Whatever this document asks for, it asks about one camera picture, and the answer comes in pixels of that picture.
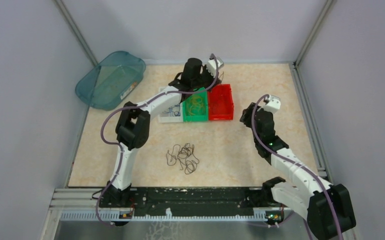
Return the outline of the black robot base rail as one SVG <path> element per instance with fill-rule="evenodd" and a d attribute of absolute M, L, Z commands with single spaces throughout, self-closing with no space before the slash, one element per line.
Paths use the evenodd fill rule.
<path fill-rule="evenodd" d="M 129 187 L 110 186 L 98 206 L 126 208 L 130 217 L 248 217 L 282 221 L 288 214 L 269 201 L 261 187 Z"/>

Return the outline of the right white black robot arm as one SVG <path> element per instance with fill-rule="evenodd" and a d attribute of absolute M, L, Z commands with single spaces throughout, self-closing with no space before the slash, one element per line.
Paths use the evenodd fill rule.
<path fill-rule="evenodd" d="M 275 131 L 274 114 L 267 106 L 252 102 L 242 111 L 240 122 L 251 128 L 258 154 L 281 171 L 262 185 L 262 200 L 277 203 L 302 217 L 318 240 L 329 240 L 356 227 L 356 217 L 348 189 L 332 184 L 310 170 Z"/>

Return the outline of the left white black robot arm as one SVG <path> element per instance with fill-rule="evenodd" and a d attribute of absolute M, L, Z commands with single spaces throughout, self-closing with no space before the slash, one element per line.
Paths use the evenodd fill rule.
<path fill-rule="evenodd" d="M 223 66 L 222 59 L 214 54 L 206 63 L 189 58 L 183 71 L 159 93 L 138 103 L 128 101 L 110 114 L 110 117 L 119 114 L 113 142 L 118 151 L 113 174 L 99 196 L 101 207 L 124 207 L 130 202 L 133 166 L 139 149 L 149 138 L 151 120 L 191 95 L 210 91 L 220 84 Z"/>

